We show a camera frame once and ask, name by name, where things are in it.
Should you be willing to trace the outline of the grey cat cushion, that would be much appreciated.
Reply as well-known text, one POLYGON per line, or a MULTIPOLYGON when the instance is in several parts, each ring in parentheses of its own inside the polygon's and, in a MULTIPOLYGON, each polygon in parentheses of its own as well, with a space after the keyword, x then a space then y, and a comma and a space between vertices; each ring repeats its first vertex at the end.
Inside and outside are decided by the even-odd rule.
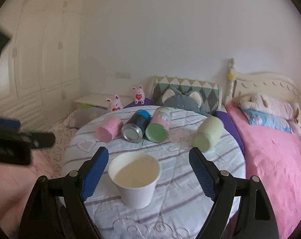
POLYGON ((194 113, 198 113, 206 117, 210 116, 210 114, 204 110, 203 98, 197 91, 190 91, 183 94, 176 88, 168 88, 156 104, 163 107, 193 111, 194 113))

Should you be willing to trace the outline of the white paper cup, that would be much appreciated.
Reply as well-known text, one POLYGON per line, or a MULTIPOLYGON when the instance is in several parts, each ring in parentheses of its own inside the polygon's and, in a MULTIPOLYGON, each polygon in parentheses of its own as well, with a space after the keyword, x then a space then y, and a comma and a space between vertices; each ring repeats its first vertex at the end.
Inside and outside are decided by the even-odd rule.
POLYGON ((133 209, 143 209, 151 203, 161 174, 159 161, 144 152, 123 153, 108 167, 108 175, 122 201, 133 209))

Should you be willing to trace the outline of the pale green mug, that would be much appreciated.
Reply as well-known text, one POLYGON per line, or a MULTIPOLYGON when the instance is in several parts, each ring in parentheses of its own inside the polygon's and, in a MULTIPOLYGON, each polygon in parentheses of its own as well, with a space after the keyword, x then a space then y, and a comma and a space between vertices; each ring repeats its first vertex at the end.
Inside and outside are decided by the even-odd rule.
POLYGON ((206 152, 213 148, 224 131, 223 122, 217 117, 207 117, 199 126, 193 139, 193 146, 201 152, 206 152))

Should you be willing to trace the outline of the cream wardrobe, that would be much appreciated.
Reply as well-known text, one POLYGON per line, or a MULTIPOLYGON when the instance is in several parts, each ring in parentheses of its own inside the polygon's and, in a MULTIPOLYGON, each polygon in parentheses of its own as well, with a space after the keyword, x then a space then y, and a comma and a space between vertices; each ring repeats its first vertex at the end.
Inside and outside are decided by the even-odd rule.
POLYGON ((79 97, 84 0, 6 0, 0 27, 11 40, 0 56, 0 116, 24 129, 63 121, 79 97))

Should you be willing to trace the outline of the pink plush bunny back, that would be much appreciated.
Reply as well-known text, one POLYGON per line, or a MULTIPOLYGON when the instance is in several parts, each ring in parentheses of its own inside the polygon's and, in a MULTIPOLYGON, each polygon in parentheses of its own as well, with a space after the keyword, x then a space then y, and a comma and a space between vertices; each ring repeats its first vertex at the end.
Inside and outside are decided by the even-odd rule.
POLYGON ((133 87, 133 90, 135 92, 134 94, 134 103, 135 104, 144 104, 145 101, 145 93, 143 90, 143 87, 141 85, 139 85, 138 87, 133 87))

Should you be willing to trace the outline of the cream wooden bed headboard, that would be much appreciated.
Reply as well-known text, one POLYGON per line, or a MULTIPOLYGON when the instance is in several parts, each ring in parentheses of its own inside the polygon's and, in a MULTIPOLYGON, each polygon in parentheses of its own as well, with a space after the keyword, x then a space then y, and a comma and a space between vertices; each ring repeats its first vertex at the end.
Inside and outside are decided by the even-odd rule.
POLYGON ((241 73, 236 69, 233 58, 229 60, 227 82, 224 105, 238 103, 245 95, 264 93, 301 106, 301 88, 292 79, 276 72, 241 73))

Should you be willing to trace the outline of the white plush dog toy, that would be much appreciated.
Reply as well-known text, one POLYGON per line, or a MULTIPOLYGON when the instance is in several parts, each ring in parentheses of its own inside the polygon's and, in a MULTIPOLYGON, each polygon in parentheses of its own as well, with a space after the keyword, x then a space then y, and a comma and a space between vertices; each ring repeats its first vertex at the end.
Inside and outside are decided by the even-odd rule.
POLYGON ((285 119, 290 127, 301 127, 301 109, 298 103, 289 103, 269 97, 262 93, 244 96, 240 99, 239 108, 255 110, 285 119))

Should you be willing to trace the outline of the black blue metal tumbler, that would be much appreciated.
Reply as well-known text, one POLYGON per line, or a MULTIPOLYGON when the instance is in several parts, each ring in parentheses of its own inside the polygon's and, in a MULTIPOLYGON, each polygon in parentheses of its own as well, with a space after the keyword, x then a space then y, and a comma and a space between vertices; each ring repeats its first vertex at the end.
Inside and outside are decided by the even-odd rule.
POLYGON ((128 142, 140 142, 151 120, 151 115, 146 110, 137 110, 121 129, 122 136, 128 142))

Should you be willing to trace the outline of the pink bottle green lid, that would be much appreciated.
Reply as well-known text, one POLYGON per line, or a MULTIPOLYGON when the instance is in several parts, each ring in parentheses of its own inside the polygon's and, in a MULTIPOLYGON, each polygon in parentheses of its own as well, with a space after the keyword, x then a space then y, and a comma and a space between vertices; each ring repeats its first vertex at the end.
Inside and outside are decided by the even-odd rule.
POLYGON ((157 108, 145 132, 147 139, 154 143, 164 142, 168 138, 171 117, 168 107, 157 108))

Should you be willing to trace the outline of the wall power socket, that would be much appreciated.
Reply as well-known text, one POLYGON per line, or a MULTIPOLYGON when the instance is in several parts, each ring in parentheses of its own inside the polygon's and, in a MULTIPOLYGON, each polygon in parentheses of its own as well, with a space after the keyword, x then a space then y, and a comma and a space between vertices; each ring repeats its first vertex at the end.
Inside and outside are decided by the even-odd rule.
POLYGON ((116 79, 131 79, 132 74, 130 72, 116 72, 114 77, 116 79))

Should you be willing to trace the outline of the cream bedside table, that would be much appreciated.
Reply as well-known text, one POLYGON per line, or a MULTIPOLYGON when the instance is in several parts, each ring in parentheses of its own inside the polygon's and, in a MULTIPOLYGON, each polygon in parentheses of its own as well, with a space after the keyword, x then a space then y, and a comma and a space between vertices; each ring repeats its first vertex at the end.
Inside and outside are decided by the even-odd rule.
MULTIPOLYGON (((133 102, 133 99, 130 96, 118 95, 118 97, 120 98, 123 106, 127 106, 133 102)), ((109 103, 106 101, 107 98, 114 100, 115 96, 111 94, 92 93, 75 100, 74 103, 77 109, 79 109, 82 105, 90 105, 107 109, 109 105, 109 103)))

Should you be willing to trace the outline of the heart pattern bed sheet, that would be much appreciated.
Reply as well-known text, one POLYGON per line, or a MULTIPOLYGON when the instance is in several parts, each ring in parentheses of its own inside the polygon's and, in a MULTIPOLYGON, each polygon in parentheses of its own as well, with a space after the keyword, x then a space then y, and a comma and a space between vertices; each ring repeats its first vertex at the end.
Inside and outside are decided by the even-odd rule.
POLYGON ((60 176, 62 167, 64 166, 62 162, 63 156, 78 130, 78 128, 75 127, 75 114, 77 111, 78 110, 75 110, 63 122, 54 125, 50 129, 56 137, 56 143, 53 147, 42 151, 42 154, 53 170, 54 177, 60 176))

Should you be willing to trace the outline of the diamond pattern headboard cushion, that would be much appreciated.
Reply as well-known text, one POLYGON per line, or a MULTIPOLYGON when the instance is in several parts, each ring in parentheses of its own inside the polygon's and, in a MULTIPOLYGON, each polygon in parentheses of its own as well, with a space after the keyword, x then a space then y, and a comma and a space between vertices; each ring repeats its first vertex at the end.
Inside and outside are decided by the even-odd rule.
POLYGON ((152 101, 159 102, 160 97, 167 88, 176 88, 182 94, 196 91, 203 98, 203 109, 208 114, 214 114, 221 106, 222 93, 216 83, 196 79, 169 77, 157 75, 154 79, 152 101))

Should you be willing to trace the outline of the grey dotted pillow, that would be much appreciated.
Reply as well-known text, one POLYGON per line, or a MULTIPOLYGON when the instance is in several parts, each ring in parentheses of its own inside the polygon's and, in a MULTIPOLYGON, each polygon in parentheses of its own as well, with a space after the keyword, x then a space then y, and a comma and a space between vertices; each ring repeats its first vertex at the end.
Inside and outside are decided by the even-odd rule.
POLYGON ((90 107, 87 109, 78 109, 69 124, 71 128, 80 129, 82 126, 107 113, 107 110, 99 107, 90 107))

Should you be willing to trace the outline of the pink cup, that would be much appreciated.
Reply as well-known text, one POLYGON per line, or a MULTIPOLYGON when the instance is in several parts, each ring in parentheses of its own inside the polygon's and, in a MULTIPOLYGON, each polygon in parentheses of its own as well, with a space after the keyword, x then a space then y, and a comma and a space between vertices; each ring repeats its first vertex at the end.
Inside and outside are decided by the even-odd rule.
POLYGON ((120 133, 123 122, 117 117, 107 117, 101 122, 95 132, 95 137, 102 142, 109 143, 114 140, 120 133))

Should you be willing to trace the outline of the light pink folded quilt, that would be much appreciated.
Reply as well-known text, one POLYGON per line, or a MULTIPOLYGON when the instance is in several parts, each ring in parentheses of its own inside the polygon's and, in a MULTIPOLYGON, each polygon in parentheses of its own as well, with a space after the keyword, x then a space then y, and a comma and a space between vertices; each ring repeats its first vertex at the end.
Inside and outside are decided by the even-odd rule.
POLYGON ((32 151, 28 166, 0 163, 0 227, 9 238, 17 238, 28 197, 41 175, 56 177, 41 151, 32 151))

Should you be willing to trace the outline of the blue cartoon pillow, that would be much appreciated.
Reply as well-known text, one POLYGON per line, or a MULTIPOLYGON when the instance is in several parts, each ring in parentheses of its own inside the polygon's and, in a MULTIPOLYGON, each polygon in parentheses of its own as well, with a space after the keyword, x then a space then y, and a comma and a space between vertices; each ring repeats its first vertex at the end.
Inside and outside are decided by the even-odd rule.
POLYGON ((255 110, 243 110, 243 113, 250 125, 259 125, 292 133, 290 124, 283 118, 255 110))

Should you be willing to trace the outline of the pink fleece blanket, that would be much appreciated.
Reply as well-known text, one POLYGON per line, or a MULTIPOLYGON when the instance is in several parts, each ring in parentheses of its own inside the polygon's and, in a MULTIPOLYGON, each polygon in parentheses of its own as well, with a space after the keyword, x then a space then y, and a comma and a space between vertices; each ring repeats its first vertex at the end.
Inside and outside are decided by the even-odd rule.
POLYGON ((267 192, 280 238, 288 238, 301 221, 301 136, 250 125, 237 105, 226 110, 244 145, 246 175, 257 175, 267 192))

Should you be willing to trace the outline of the pink plush bunny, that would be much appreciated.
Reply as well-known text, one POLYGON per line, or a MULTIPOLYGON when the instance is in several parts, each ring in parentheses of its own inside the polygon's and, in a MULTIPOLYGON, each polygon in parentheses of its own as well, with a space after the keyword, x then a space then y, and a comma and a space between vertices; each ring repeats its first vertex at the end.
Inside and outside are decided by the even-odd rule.
POLYGON ((133 90, 135 92, 134 94, 134 103, 135 104, 144 104, 145 101, 145 93, 143 90, 143 87, 141 85, 139 85, 138 87, 133 87, 133 90))
POLYGON ((121 100, 117 95, 114 95, 113 99, 106 98, 106 102, 108 103, 108 112, 113 112, 113 111, 123 109, 121 100))

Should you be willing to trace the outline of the pink plush bunny front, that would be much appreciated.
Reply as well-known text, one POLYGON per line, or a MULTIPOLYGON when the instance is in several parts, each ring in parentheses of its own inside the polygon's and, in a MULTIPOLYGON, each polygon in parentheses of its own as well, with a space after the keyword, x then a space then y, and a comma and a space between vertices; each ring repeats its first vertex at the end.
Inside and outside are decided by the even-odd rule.
POLYGON ((106 98, 106 102, 108 103, 108 112, 113 112, 113 111, 123 109, 121 100, 117 95, 114 95, 113 99, 106 98))

